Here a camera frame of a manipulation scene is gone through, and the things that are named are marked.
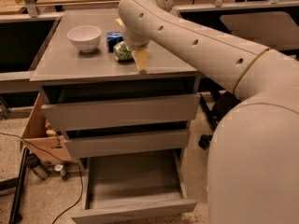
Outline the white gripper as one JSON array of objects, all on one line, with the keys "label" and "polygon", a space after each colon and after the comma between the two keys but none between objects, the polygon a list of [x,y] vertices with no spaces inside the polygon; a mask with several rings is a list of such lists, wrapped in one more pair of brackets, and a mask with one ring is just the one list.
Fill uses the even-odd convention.
[{"label": "white gripper", "polygon": [[150,42],[150,39],[127,27],[125,24],[123,24],[120,18],[117,18],[115,22],[121,26],[123,40],[127,47],[132,50],[132,56],[137,70],[139,72],[145,71],[149,63],[149,52],[147,46]]}]

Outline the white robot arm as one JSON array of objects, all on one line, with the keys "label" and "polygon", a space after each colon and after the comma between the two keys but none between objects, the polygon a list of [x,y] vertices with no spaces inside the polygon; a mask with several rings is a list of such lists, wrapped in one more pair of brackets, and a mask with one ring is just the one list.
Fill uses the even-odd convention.
[{"label": "white robot arm", "polygon": [[209,224],[299,224],[299,65],[274,49],[185,21],[173,0],[121,0],[131,49],[154,41],[239,101],[213,133]]}]

